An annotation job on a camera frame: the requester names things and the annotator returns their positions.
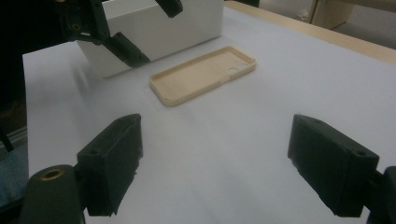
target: white tabletop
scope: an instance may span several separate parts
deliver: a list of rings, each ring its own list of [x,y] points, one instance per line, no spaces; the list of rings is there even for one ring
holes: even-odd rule
[[[87,223],[365,223],[335,217],[287,158],[292,117],[322,119],[396,164],[395,66],[229,8],[222,36],[102,79],[76,43],[24,55],[30,175],[76,154],[111,121],[142,116],[144,158],[111,218]],[[176,107],[149,77],[234,46],[252,73]]]

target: phone case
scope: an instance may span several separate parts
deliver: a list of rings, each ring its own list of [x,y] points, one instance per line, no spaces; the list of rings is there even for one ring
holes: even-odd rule
[[[241,77],[255,67],[255,59],[229,46],[154,75],[149,84],[164,105],[174,106]]]

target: wooden strip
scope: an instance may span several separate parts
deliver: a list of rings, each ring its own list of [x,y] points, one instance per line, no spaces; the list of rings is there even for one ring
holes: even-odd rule
[[[379,61],[396,64],[396,50],[389,49],[358,38],[342,35],[331,30],[326,30],[302,21],[287,18],[260,8],[251,7],[235,1],[226,1],[224,6],[246,13],[250,16],[287,27],[306,35],[324,40],[334,45],[353,50],[360,54],[378,59]]]

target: white box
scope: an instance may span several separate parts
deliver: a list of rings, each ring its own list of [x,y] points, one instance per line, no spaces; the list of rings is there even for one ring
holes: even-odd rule
[[[183,11],[170,19],[154,0],[103,3],[111,35],[122,32],[153,61],[221,34],[223,0],[181,0]],[[100,77],[128,69],[104,46],[78,41]]]

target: blue fabric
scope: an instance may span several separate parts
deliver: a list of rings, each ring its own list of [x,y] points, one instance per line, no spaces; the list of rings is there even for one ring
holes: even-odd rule
[[[0,207],[23,197],[28,169],[26,145],[15,148],[0,161]]]

